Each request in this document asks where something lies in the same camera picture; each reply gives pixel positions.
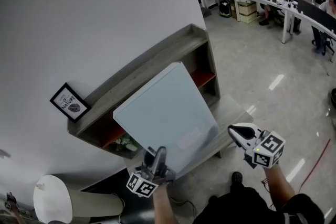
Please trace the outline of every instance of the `concrete floor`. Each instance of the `concrete floor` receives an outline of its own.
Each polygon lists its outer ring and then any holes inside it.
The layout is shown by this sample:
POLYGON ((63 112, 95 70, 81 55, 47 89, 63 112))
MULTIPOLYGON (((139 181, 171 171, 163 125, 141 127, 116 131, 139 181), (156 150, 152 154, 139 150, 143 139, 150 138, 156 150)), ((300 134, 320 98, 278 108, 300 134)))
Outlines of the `concrete floor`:
MULTIPOLYGON (((212 16, 205 19, 222 95, 230 94, 254 117, 261 128, 274 130, 283 136, 287 145, 280 159, 285 176, 303 164, 291 184, 296 191, 322 153, 328 139, 331 142, 320 163, 303 185, 301 193, 309 195, 329 223, 336 214, 336 139, 331 119, 336 114, 330 104, 330 90, 336 87, 336 65, 313 52, 311 28, 301 23, 301 33, 288 34, 281 43, 282 28, 271 22, 269 26, 238 23, 233 18, 212 16), (330 68, 330 77, 326 69, 330 68), (275 79, 283 75, 279 84, 270 90, 275 79)), ((255 188, 270 206, 268 192, 260 181, 265 174, 260 167, 251 169, 243 161, 243 152, 236 147, 227 149, 222 159, 212 157, 171 186, 172 195, 189 199, 200 213, 211 195, 228 192, 233 171, 243 174, 245 186, 255 188)), ((174 207, 180 223, 193 221, 190 206, 174 207)))

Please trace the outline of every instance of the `person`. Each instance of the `person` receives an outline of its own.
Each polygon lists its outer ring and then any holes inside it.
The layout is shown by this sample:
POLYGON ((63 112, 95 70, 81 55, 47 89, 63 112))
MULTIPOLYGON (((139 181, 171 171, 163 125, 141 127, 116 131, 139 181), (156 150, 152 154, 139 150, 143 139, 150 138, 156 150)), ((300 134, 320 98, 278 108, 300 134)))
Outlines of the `person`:
MULTIPOLYGON (((230 193, 212 196, 208 205, 196 217, 200 223, 258 223, 258 224, 323 224, 320 208, 305 194, 295 195, 284 177, 280 166, 264 168, 269 193, 276 208, 272 211, 253 188, 244 187, 240 172, 232 174, 230 193)), ((153 194, 155 224, 175 223, 167 196, 166 186, 161 185, 153 194)))
POLYGON ((269 5, 260 5, 261 8, 265 11, 265 19, 259 22, 259 25, 269 25, 269 20, 271 18, 272 13, 277 12, 277 10, 274 8, 272 9, 269 5))
POLYGON ((17 203, 15 197, 10 193, 10 199, 7 200, 11 206, 11 214, 16 218, 18 224, 26 224, 25 220, 22 218, 18 211, 17 203))
MULTIPOLYGON (((330 16, 336 18, 336 0, 327 0, 320 5, 320 9, 327 12, 330 16)), ((325 46, 327 44, 327 38, 330 38, 326 33, 320 32, 315 27, 313 29, 314 40, 313 44, 316 45, 315 52, 325 55, 325 46)))

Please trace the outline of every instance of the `white board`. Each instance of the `white board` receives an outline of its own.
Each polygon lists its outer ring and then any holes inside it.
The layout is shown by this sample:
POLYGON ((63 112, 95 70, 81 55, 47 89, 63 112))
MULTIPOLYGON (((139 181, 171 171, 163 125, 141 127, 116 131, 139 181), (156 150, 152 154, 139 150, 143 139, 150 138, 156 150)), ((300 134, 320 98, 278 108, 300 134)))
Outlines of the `white board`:
POLYGON ((165 146, 166 165, 176 173, 219 134, 200 91, 180 62, 169 65, 128 98, 113 118, 152 154, 165 146))

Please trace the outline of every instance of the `picture frame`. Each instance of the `picture frame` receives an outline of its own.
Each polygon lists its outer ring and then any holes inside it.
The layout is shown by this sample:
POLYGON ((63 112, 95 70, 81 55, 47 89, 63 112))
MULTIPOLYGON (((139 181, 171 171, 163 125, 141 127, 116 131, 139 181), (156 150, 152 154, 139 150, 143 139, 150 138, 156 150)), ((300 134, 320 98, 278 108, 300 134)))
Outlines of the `picture frame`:
POLYGON ((50 102, 74 123, 91 109, 91 106, 76 94, 67 83, 54 94, 50 102))

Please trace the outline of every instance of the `black shirt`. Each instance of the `black shirt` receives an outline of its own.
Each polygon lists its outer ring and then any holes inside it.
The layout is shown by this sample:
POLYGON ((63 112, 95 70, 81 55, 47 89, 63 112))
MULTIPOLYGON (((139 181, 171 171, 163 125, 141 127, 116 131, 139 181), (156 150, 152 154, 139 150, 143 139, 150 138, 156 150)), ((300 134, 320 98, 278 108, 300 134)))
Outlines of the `black shirt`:
POLYGON ((243 187, 211 199, 194 221, 200 223, 323 224, 324 216, 305 194, 295 195, 280 211, 272 211, 253 188, 243 187))

